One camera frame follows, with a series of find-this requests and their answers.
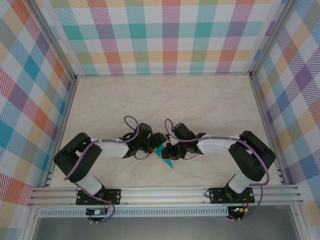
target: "marble floor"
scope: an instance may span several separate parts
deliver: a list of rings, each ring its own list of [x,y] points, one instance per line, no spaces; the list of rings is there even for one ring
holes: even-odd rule
[[[80,78],[61,146],[80,132],[92,138],[116,139],[131,129],[125,115],[165,133],[164,121],[184,123],[195,134],[267,137],[246,75],[126,76]],[[172,161],[156,154],[147,159],[99,158],[91,172],[106,187],[173,187],[225,185],[239,168],[229,155],[198,155]],[[280,184],[273,164],[270,184]],[[55,167],[51,187],[73,187]]]

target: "gray floor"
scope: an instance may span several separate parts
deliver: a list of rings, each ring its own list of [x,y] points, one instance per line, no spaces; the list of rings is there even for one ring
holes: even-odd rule
[[[86,218],[41,218],[34,240],[298,240],[289,206],[262,206],[250,218],[114,217],[101,224]]]
[[[142,76],[81,78],[62,147],[80,132],[92,138],[116,139],[131,130],[123,122],[132,115],[165,133],[164,121],[183,122],[195,134],[239,135],[250,130],[267,143],[257,104],[246,75]],[[198,155],[170,168],[157,155],[100,158],[91,172],[106,187],[173,187],[225,185],[239,168],[229,155]],[[275,166],[270,184],[279,184]],[[51,187],[73,187],[55,168]]]

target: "aluminum rail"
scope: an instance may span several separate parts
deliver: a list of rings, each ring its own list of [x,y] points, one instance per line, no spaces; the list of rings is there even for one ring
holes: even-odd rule
[[[121,207],[196,207],[236,206],[237,204],[210,204],[205,192],[214,186],[193,187],[122,187]],[[35,188],[29,201],[32,208],[83,208],[97,205],[76,205],[76,187]],[[300,205],[303,199],[296,185],[268,185],[263,188],[261,205]],[[256,205],[261,196],[259,187],[253,187]]]
[[[288,19],[290,18],[292,12],[296,8],[299,0],[288,0],[282,10],[282,13],[276,23],[274,24],[274,27],[271,31],[271,34],[269,35],[269,38],[265,44],[265,46],[262,49],[262,52],[258,56],[258,59],[256,60],[256,63],[252,69],[251,75],[253,78],[257,75],[259,70],[262,68],[264,65],[271,49],[277,42],[280,34],[282,33],[282,30],[284,29]]]
[[[72,79],[73,82],[76,81],[76,73],[72,69],[64,51],[62,50],[58,40],[56,39],[54,33],[52,32],[49,24],[47,23],[45,17],[43,16],[40,8],[35,3],[34,0],[24,0],[26,7],[29,9],[32,17],[38,24],[42,34],[49,43],[50,47],[54,51],[56,57],[60,61],[65,73]]]

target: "teal object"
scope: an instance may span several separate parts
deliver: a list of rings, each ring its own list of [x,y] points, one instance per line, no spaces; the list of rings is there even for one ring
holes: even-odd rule
[[[162,159],[162,157],[161,157],[161,151],[162,151],[163,149],[164,149],[164,146],[161,145],[161,146],[159,146],[159,147],[154,151],[154,153],[157,154],[161,159]],[[171,160],[169,160],[169,159],[163,159],[163,161],[164,161],[166,164],[168,164],[170,167],[174,168],[174,166],[172,165]]]
[[[63,30],[69,40],[84,40],[79,26],[77,25],[64,25]]]
[[[132,39],[146,39],[147,38],[147,30],[146,24],[129,24],[130,35]]]

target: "checkered pattern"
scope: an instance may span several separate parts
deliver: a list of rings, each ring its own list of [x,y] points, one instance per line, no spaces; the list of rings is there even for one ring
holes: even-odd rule
[[[271,18],[269,10],[279,4],[275,0],[50,0],[63,29],[58,33],[41,1],[38,5],[70,63],[85,75],[247,72],[263,23]],[[67,43],[60,40],[62,35]]]
[[[274,29],[274,26],[275,26],[277,20],[281,16],[281,13],[282,13],[287,1],[288,0],[281,0],[281,3],[279,5],[278,9],[276,10],[275,15],[273,16],[273,19],[272,19],[267,31],[265,32],[265,34],[263,36],[262,42],[260,43],[259,48],[254,55],[253,61],[249,67],[249,72],[252,72],[254,66],[256,65],[257,59],[260,56],[262,49],[264,49],[266,43],[268,42],[269,36],[270,36],[272,30]]]
[[[0,2],[0,32],[0,240],[14,240],[52,157],[71,80],[23,0]]]
[[[320,226],[320,1],[300,1],[256,83],[291,184]],[[315,228],[320,239],[320,227]]]

